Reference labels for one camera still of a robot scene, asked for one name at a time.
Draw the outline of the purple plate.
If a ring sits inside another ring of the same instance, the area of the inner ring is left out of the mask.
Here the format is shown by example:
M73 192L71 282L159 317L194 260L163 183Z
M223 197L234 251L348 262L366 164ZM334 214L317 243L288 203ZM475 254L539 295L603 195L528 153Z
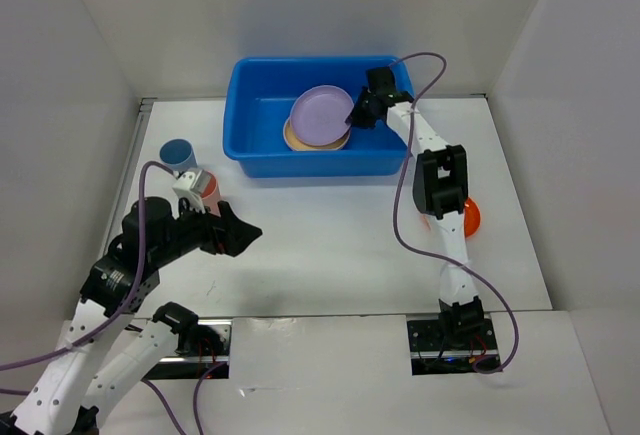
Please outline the purple plate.
M354 102L343 89L320 85L305 91L293 103L289 124L296 137L312 146L332 144L349 130Z

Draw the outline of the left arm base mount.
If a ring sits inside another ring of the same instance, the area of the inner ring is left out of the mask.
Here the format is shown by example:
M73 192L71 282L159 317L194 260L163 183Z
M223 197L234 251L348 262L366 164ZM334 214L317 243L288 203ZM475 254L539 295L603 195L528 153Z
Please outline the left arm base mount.
M207 378L227 379L231 338L231 319L203 319L189 338L181 342L175 352L162 358L145 378L151 381L197 380L218 364Z

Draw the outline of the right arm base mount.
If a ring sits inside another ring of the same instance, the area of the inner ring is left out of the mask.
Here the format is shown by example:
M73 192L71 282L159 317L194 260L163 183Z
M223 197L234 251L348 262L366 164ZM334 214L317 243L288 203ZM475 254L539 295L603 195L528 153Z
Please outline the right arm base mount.
M486 318L478 334L451 342L436 316L410 317L406 321L413 376L466 374L493 370L501 364L493 323Z

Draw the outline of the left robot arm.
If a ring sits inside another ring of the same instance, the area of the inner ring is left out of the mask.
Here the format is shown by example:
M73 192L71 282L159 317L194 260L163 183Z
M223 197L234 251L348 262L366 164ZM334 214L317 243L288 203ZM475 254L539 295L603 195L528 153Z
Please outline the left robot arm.
M236 257L261 237L221 201L215 213L180 202L177 215L161 197L134 203L122 232L91 268L66 335L23 401L1 416L4 434L98 432L119 401L170 352L184 355L199 342L199 317L175 303L160 306L133 342L105 360L161 268L194 250Z

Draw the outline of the blue plastic bin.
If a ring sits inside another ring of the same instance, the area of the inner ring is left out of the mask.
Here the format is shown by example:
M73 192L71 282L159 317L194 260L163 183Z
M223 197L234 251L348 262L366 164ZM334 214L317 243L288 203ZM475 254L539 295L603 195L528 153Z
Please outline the blue plastic bin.
M337 151L293 151L283 129L294 101L320 85L337 86L356 99L366 71L387 66L392 55L254 57L236 63L230 79L223 150L252 178L386 176L395 174L406 145L379 122L351 132Z

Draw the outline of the salmon pink cup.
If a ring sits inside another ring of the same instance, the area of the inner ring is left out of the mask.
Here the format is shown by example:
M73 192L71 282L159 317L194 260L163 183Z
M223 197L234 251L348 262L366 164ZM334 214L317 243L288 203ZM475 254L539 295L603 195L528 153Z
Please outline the salmon pink cup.
M206 170L202 172L203 188L201 190L201 199L204 207L212 214L219 216L220 210L218 203L221 201L219 184L216 177Z

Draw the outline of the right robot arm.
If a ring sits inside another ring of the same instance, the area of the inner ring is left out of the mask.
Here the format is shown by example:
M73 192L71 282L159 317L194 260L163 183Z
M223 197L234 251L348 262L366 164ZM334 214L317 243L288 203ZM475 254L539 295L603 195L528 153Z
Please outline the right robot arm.
M473 277L464 232L468 200L467 154L463 146L445 141L414 106L407 91L397 88L390 67L366 71L367 85L347 121L353 128L374 128L381 121L407 145L415 161L412 198L439 236L444 254L440 275L438 335L443 344L459 348L484 324L484 309Z

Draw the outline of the blue cup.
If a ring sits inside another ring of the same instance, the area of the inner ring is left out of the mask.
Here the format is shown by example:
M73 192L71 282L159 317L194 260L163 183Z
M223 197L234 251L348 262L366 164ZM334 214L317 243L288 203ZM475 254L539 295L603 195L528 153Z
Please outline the blue cup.
M185 139L172 139L164 143L159 150L159 157L174 172L182 173L198 167L194 148Z

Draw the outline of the orange plate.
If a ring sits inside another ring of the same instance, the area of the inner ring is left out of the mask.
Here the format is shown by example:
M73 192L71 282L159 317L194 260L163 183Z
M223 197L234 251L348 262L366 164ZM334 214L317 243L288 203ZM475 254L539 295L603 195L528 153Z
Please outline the orange plate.
M437 228L443 234L460 233L465 239L472 237L480 228L481 213L476 202L468 197L464 202L454 198L444 200L442 206L436 206L437 212L422 213L421 218L428 230Z

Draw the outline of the yellow plate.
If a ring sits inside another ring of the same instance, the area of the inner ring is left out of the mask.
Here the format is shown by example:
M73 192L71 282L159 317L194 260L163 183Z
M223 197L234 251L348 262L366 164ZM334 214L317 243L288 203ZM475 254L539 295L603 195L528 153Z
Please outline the yellow plate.
M309 145L301 141L291 127L290 120L287 120L283 127L283 139L285 144L293 151L311 152L311 151L337 151L345 147L349 141L351 131L348 130L340 139L326 145Z

